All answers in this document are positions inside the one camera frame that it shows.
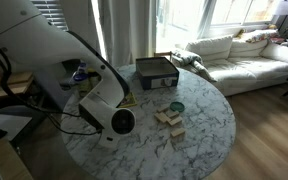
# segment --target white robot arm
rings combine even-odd
[[[11,61],[30,66],[85,61],[102,77],[79,103],[81,116],[102,130],[99,144],[115,147],[121,135],[133,130],[134,114],[116,108],[129,92],[124,79],[76,34],[49,23],[29,0],[0,0],[0,48]]]

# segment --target floor lamp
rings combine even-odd
[[[275,11],[273,11],[273,15],[277,15],[277,16],[285,16],[283,19],[282,24],[280,25],[280,27],[278,28],[278,30],[281,29],[281,27],[283,26],[287,16],[288,16],[288,0],[281,0],[278,5],[276,6]]]

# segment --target black cable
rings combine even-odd
[[[34,110],[37,110],[37,111],[40,111],[40,112],[43,112],[52,122],[52,124],[58,129],[60,130],[61,132],[63,133],[66,133],[66,134],[72,134],[72,135],[94,135],[94,134],[97,134],[97,133],[101,133],[102,130],[99,129],[97,130],[96,132],[93,132],[93,133],[77,133],[77,132],[68,132],[68,131],[65,131],[63,129],[60,128],[60,124],[58,121],[56,121],[56,119],[54,117],[52,117],[52,115],[50,115],[50,113],[52,113],[52,111],[43,111],[41,110],[40,108],[37,108],[29,103],[27,103],[26,101],[24,101],[23,99],[21,99],[20,97],[18,97],[17,95],[15,95],[13,93],[13,91],[8,87],[8,84],[7,84],[7,81],[10,77],[10,75],[12,74],[12,71],[11,71],[11,64],[7,58],[7,56],[4,54],[4,52],[0,49],[0,54],[3,56],[4,60],[7,62],[7,66],[8,68],[5,67],[5,64],[1,61],[0,59],[0,66],[1,68],[3,69],[3,76],[1,78],[1,81],[0,81],[0,84],[1,84],[1,87],[2,89],[6,92],[6,94],[8,94],[10,97],[14,98],[15,100],[19,101],[20,103],[23,103],[25,106],[31,108],[31,109],[34,109]],[[69,115],[69,116],[74,116],[74,117],[80,117],[80,116],[77,116],[77,115],[74,115],[74,114],[70,114],[70,113],[65,113],[65,112],[54,112],[54,113],[61,113],[61,114],[66,114],[66,115]]]
[[[6,61],[6,64],[7,64],[7,68],[6,68],[4,63],[0,59],[0,66],[2,67],[2,69],[4,71],[3,76],[1,78],[1,81],[0,81],[0,84],[1,84],[2,89],[6,92],[7,95],[17,99],[17,101],[21,102],[25,106],[27,106],[27,107],[29,107],[31,109],[37,110],[37,111],[53,113],[53,114],[65,114],[65,115],[69,115],[69,116],[73,116],[73,117],[81,117],[80,115],[75,115],[75,114],[71,114],[71,113],[67,113],[67,112],[49,111],[49,110],[46,110],[46,109],[42,109],[42,108],[33,106],[33,105],[27,103],[26,101],[24,101],[23,99],[21,99],[20,97],[16,96],[13,93],[13,91],[11,91],[11,89],[8,87],[8,84],[7,84],[7,81],[8,81],[9,77],[12,74],[11,63],[10,63],[8,57],[6,56],[6,54],[1,49],[0,49],[0,54],[2,55],[2,57],[4,58],[4,60]]]

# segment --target marble tabletop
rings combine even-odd
[[[179,69],[176,87],[144,91],[135,66],[117,69],[128,82],[138,105],[130,107],[136,116],[132,133],[122,137],[116,149],[97,145],[100,135],[62,133],[70,155],[84,170],[98,179],[202,179],[227,157],[235,138],[235,117],[225,97],[209,82]],[[173,101],[182,102],[183,122],[171,127],[154,118],[156,109]],[[65,112],[78,114],[78,96],[73,95]],[[62,116],[67,131],[94,132],[82,118]],[[184,135],[170,132],[183,127]]]

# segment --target window blinds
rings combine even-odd
[[[53,23],[53,25],[57,26],[63,31],[68,30],[59,0],[44,0],[44,1],[30,0],[30,1],[35,5],[35,7],[37,7],[41,11],[41,13],[45,16],[45,18],[48,21]]]

